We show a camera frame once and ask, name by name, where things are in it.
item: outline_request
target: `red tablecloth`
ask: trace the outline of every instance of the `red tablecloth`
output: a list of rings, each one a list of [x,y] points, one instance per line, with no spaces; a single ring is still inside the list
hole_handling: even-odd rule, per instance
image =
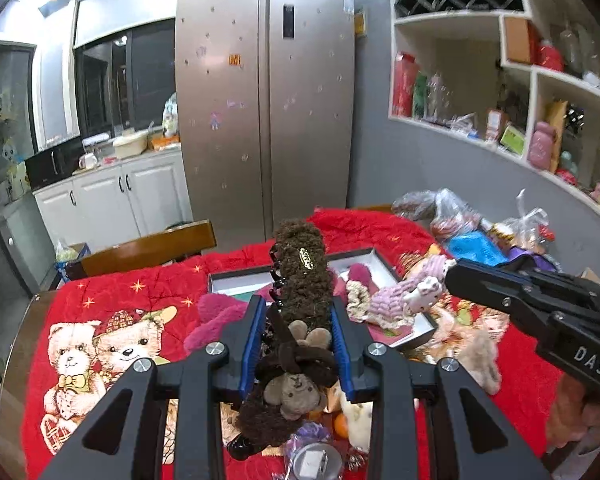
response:
[[[405,252],[425,253],[434,239],[413,222],[379,212],[352,210],[319,210],[309,218],[322,232],[328,252],[348,251],[373,246],[392,264]],[[83,351],[100,371],[107,360],[107,349],[96,355],[93,348],[74,344],[77,339],[63,334],[111,333],[121,328],[133,330],[149,316],[163,314],[163,329],[157,340],[139,340],[136,351],[164,360],[177,361],[185,354],[182,341],[199,325],[196,302],[206,292],[210,273],[270,264],[271,242],[254,244],[232,253],[210,253],[196,256],[180,264],[135,270],[71,282],[59,292],[46,316],[33,357],[27,389],[26,409],[22,425],[22,446],[26,455],[27,475],[36,479],[51,460],[50,447],[58,444],[54,421],[58,413],[49,413],[45,394],[69,380],[59,377],[57,368],[62,355],[64,364],[71,350]],[[534,353],[534,341],[511,326],[499,344],[498,365],[503,375],[502,389],[494,400],[523,438],[540,455],[544,451],[544,423],[553,400],[559,371]],[[91,383],[81,389],[89,390]],[[54,391],[47,400],[54,398]],[[426,432],[422,410],[418,414],[420,475],[428,478]],[[273,472],[282,472],[280,458],[251,457],[237,462],[225,453],[228,480],[270,480]],[[173,476],[173,465],[165,465],[163,478]],[[364,472],[345,474],[347,480],[363,478]],[[93,477],[98,477],[94,470]]]

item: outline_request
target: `gold label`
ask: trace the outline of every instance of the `gold label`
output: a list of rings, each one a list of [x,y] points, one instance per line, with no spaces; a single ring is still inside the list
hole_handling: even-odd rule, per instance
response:
[[[311,256],[309,256],[309,251],[307,251],[304,247],[300,249],[300,261],[302,264],[309,270],[314,268],[314,263],[311,261]]]

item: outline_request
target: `white mug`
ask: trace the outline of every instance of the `white mug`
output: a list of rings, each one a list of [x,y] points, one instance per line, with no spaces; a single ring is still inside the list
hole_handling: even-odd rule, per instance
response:
[[[96,167],[98,163],[98,159],[93,153],[85,153],[80,157],[80,161],[78,162],[78,166],[81,170],[91,170]]]

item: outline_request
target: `orange fruit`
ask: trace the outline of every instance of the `orange fruit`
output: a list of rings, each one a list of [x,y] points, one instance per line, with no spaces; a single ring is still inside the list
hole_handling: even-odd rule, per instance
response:
[[[333,421],[333,430],[339,437],[349,438],[349,427],[347,426],[347,417],[344,413],[339,413]]]

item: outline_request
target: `metal screw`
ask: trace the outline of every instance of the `metal screw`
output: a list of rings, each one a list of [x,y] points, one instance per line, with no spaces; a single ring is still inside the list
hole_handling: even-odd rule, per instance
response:
[[[143,373],[151,368],[151,359],[143,357],[134,361],[134,370],[139,373]]]
[[[440,366],[445,372],[455,372],[460,367],[460,363],[452,357],[443,357]]]
[[[219,341],[209,343],[205,348],[205,352],[209,355],[221,354],[222,352],[224,352],[224,345]]]
[[[366,351],[371,355],[384,355],[386,354],[386,346],[382,343],[371,343],[366,347]]]

